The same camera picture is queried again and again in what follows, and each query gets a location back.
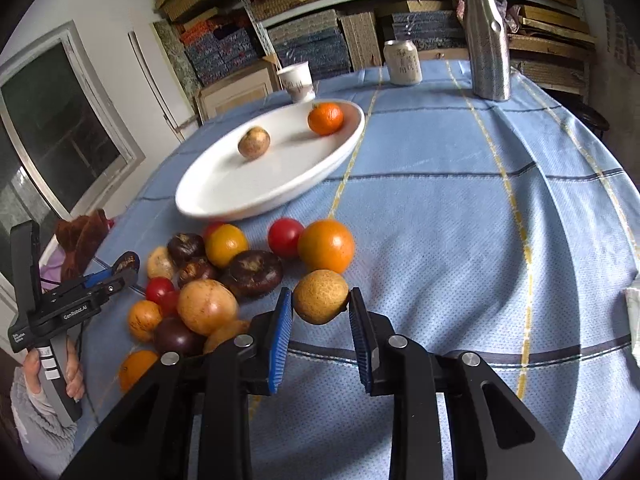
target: white wall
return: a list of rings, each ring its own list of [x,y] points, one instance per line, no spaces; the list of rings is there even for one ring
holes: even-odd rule
[[[640,187],[640,75],[607,51],[604,0],[582,0],[591,33],[597,38],[589,104],[610,124],[604,143]]]
[[[179,144],[129,43],[134,26],[159,17],[154,0],[35,0],[0,54],[0,64],[55,27],[73,20],[92,65],[145,160],[105,205],[124,211],[152,171]]]

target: light blue tablecloth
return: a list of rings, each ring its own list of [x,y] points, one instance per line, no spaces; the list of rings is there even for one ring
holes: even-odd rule
[[[472,95],[467,62],[424,62],[422,73],[409,88],[390,85],[386,68],[319,83],[318,97],[351,100],[368,115],[335,211],[357,243],[344,276],[370,310],[426,349],[481,352],[583,478],[596,480],[640,418],[622,295],[638,270],[638,192],[600,141],[523,76],[513,74],[510,101],[495,103]],[[184,171],[233,127],[289,102],[278,92],[204,124],[118,219],[98,260],[111,265],[125,250],[144,260],[175,232],[200,232],[202,222],[175,208]],[[266,247],[280,216],[303,224],[326,216],[346,168],[239,222],[252,247]],[[293,288],[302,275],[291,264],[282,284]],[[143,268],[142,287],[145,276]],[[242,317],[271,310],[276,294],[244,306]],[[118,367],[136,346],[126,316],[139,299],[121,293],[85,332],[95,416],[85,402],[77,446],[120,398]],[[251,423],[255,478],[388,478],[392,399],[364,393],[348,316],[325,326],[296,318],[292,341],[281,389]]]

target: window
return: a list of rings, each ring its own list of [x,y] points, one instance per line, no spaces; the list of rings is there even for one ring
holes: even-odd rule
[[[73,23],[0,67],[0,274],[12,281],[11,227],[40,224],[46,247],[59,218],[106,201],[143,160]]]

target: white oval plate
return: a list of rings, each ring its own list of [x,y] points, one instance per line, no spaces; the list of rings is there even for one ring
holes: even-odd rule
[[[194,218],[240,220],[281,206],[328,177],[355,148],[364,113],[350,101],[330,101],[342,109],[344,123],[320,137],[306,123],[314,102],[263,114],[210,146],[182,176],[175,192],[178,210]],[[245,160],[238,142],[253,126],[267,130],[271,145],[260,158]]]

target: stack of boxes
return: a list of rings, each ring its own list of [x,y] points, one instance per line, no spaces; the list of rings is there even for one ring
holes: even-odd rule
[[[269,36],[282,66],[308,61],[315,80],[351,71],[347,43],[333,9],[272,28]]]
[[[409,0],[376,9],[386,40],[412,40],[418,50],[466,46],[450,2]]]
[[[258,54],[245,28],[201,22],[181,37],[198,79],[204,86],[248,65]]]

